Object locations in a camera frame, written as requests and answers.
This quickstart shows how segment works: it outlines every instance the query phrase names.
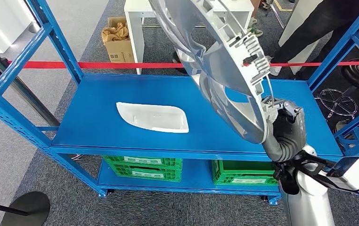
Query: black pants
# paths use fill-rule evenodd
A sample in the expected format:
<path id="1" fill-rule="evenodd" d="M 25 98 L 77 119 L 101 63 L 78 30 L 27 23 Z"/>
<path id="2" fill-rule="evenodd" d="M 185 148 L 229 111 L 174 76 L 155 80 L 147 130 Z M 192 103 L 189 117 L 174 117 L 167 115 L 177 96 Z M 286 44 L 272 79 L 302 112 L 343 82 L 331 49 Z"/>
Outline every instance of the black pants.
<path id="1" fill-rule="evenodd" d="M 271 62 L 288 62 L 306 46 L 334 31 L 319 55 L 313 60 L 322 62 L 358 16 L 359 0 L 324 0 L 275 53 Z M 308 79 L 315 69 L 316 67 L 307 67 L 301 79 Z"/>

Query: red barrier tape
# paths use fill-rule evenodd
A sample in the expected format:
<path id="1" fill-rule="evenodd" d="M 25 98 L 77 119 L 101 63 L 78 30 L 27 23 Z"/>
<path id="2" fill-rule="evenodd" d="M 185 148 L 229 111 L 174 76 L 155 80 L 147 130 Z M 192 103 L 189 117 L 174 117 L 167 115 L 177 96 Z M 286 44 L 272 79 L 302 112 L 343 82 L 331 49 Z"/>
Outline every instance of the red barrier tape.
<path id="1" fill-rule="evenodd" d="M 135 68 L 183 68 L 178 63 L 110 63 L 110 62 L 79 62 L 82 69 L 135 69 Z M 279 63 L 271 66 L 291 67 L 291 66 L 320 66 L 321 63 Z M 359 61 L 340 62 L 338 66 L 359 65 Z M 25 69 L 65 69 L 66 66 L 61 61 L 28 61 Z"/>

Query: green plastic crate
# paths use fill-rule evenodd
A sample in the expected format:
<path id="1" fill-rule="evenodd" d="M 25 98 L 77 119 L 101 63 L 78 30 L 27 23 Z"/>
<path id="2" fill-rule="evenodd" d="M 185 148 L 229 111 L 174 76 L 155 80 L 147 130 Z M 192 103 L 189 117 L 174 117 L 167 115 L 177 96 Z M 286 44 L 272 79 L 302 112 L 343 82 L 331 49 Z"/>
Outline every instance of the green plastic crate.
<path id="1" fill-rule="evenodd" d="M 176 167 L 154 166 L 137 163 L 125 163 L 111 161 L 109 156 L 103 156 L 112 170 L 120 177 L 142 178 L 152 180 L 165 180 L 180 182 L 182 176 L 182 164 Z"/>
<path id="2" fill-rule="evenodd" d="M 271 162 L 213 160 L 215 185 L 278 185 Z"/>
<path id="3" fill-rule="evenodd" d="M 129 157 L 129 156 L 104 156 L 105 159 L 109 159 L 112 162 L 118 163 L 136 163 L 156 166 L 182 166 L 182 159 L 171 158 L 151 158 L 151 157 Z"/>

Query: yellow floor line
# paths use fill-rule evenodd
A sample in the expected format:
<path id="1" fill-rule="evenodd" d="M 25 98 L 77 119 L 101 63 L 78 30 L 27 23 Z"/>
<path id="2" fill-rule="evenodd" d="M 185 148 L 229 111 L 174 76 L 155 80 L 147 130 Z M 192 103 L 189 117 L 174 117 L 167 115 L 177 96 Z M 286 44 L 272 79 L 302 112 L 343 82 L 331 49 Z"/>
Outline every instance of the yellow floor line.
<path id="1" fill-rule="evenodd" d="M 274 2 L 277 5 L 279 11 L 293 11 L 293 9 L 283 9 L 277 0 L 274 0 Z"/>

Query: black stanchion base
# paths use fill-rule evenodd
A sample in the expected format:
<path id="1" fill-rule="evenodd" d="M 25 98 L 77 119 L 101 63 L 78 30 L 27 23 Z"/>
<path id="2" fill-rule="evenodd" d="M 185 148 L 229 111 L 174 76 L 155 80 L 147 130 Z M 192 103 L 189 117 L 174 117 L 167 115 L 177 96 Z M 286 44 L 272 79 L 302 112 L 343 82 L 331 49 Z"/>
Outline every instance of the black stanchion base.
<path id="1" fill-rule="evenodd" d="M 28 216 L 5 213 L 1 226 L 42 226 L 49 214 L 50 202 L 42 192 L 30 192 L 14 200 L 9 206 L 29 212 Z"/>

